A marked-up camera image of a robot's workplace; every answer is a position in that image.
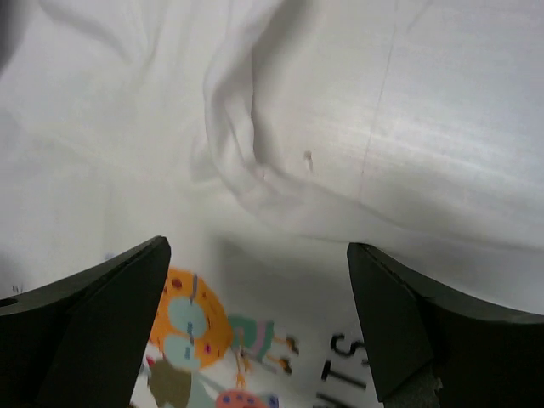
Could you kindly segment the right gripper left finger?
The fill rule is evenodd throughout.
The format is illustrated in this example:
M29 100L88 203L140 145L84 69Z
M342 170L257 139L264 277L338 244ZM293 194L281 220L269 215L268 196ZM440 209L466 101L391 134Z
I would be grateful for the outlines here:
M3 407L127 407L171 258L164 236L1 302Z

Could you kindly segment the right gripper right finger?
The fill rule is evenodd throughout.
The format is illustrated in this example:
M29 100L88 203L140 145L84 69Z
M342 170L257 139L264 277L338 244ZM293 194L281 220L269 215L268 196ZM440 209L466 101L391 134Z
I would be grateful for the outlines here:
M352 243L348 270L386 407L540 407L543 318L469 296Z

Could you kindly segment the white printed t shirt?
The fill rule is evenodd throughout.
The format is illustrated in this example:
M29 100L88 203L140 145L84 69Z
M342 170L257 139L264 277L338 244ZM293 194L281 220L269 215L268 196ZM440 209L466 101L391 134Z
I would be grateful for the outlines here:
M348 250L461 329L433 406L543 404L540 1L4 1L1 293L167 237L131 407L377 407Z

